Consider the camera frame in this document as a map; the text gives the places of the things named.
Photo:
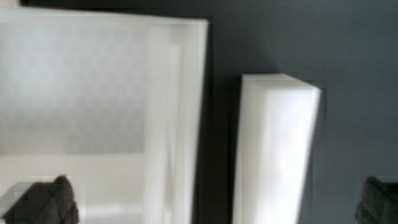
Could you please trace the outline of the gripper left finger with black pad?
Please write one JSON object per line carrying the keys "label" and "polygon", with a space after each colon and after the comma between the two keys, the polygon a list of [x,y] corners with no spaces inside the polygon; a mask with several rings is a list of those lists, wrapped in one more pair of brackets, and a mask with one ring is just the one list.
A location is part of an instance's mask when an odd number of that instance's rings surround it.
{"label": "gripper left finger with black pad", "polygon": [[79,224],[72,185],[60,175],[35,182],[1,215],[4,224]]}

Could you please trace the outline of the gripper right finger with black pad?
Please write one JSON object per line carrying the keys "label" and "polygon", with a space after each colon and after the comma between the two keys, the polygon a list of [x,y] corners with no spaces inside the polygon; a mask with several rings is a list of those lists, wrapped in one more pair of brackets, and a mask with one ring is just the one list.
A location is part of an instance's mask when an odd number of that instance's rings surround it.
{"label": "gripper right finger with black pad", "polygon": [[398,182],[365,178],[355,209],[355,224],[398,224]]}

